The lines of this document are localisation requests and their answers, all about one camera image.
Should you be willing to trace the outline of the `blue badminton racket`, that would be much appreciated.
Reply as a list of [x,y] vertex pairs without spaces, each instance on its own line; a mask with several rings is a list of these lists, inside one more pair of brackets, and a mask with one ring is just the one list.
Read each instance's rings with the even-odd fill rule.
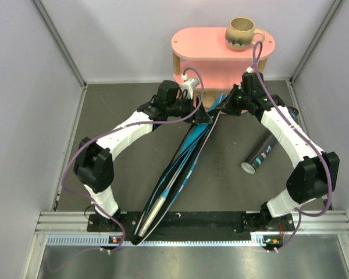
[[189,130],[191,134],[187,134],[180,144],[180,148],[175,152],[175,156],[166,170],[163,172],[162,178],[159,179],[159,186],[154,191],[153,197],[149,200],[147,208],[144,210],[143,216],[140,219],[134,235],[143,238],[148,231],[150,225],[161,210],[163,204],[168,198],[170,189],[182,171],[186,160],[190,158],[190,152],[194,150],[195,145],[204,134],[207,124],[194,126],[193,130]]

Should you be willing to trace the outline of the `blue sport racket bag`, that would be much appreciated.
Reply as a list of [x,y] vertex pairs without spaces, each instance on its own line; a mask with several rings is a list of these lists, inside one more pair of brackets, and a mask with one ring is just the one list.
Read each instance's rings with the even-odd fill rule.
[[220,110],[216,107],[225,99],[226,95],[221,94],[208,110],[211,116],[210,123],[193,124],[187,130],[170,163],[162,172],[136,224],[131,240],[133,245],[140,245],[154,232],[178,198],[218,121]]

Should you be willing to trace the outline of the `black shuttlecock tube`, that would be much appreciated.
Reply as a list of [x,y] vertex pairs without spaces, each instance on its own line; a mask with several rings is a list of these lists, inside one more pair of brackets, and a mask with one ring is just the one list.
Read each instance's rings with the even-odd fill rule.
[[276,144],[277,139],[275,136],[267,131],[247,158],[241,163],[242,169],[248,174],[255,174],[256,170],[265,161]]

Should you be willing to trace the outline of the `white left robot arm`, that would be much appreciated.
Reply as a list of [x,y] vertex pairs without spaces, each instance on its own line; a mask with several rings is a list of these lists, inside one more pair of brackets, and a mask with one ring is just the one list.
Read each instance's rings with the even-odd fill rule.
[[100,223],[107,230],[115,230],[120,225],[119,206],[111,189],[113,161],[134,141],[153,132],[169,117],[185,118],[191,123],[205,115],[200,98],[197,98],[198,110],[193,104],[193,93],[199,84],[197,78],[182,84],[163,81],[157,94],[117,126],[117,132],[101,137],[77,156],[73,171],[90,194],[95,210],[101,215]]

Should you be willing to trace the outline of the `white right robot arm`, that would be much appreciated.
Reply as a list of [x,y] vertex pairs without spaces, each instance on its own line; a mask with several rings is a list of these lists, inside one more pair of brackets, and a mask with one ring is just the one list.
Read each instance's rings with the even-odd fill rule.
[[275,229],[281,217],[314,199],[331,197],[336,188],[340,159],[335,152],[325,152],[314,144],[291,116],[278,95],[270,95],[260,72],[242,75],[240,85],[234,85],[222,112],[240,116],[246,110],[271,132],[283,147],[293,165],[286,189],[261,206],[260,224]]

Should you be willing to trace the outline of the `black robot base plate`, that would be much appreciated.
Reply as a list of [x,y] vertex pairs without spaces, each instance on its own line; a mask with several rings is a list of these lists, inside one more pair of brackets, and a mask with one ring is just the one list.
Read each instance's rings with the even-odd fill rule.
[[[121,213],[118,222],[123,225],[128,241],[139,221],[140,212]],[[91,233],[120,233],[121,229],[113,221],[97,214],[88,218],[87,231]],[[267,227],[259,213],[247,212],[167,212],[159,226],[145,241],[239,241],[250,240],[250,233],[263,231],[294,231],[292,215],[277,219],[277,223]]]

